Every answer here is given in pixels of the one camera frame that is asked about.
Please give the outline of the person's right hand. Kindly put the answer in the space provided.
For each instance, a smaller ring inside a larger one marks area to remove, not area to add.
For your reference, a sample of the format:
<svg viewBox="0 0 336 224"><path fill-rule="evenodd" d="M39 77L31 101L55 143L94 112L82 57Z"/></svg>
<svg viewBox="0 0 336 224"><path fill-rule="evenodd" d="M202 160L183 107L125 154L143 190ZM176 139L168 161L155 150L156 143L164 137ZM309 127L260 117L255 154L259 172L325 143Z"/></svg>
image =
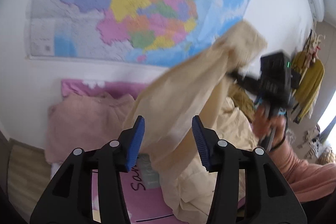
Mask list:
<svg viewBox="0 0 336 224"><path fill-rule="evenodd" d="M252 131L258 139L264 139L272 130L276 130L271 148L276 147L284 139L286 118L283 115L268 118L264 105L259 105L252 123Z"/></svg>

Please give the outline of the right forearm pink sleeve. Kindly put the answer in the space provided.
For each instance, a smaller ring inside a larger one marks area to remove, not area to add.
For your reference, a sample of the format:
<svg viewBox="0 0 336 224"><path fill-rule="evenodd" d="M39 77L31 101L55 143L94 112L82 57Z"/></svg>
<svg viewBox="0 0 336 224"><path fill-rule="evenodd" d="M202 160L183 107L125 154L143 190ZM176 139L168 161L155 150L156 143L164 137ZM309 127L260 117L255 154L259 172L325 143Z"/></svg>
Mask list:
<svg viewBox="0 0 336 224"><path fill-rule="evenodd" d="M276 167L287 180L299 202L310 202L324 198L335 190L336 166L312 164L297 157L290 144L285 141L269 153Z"/></svg>

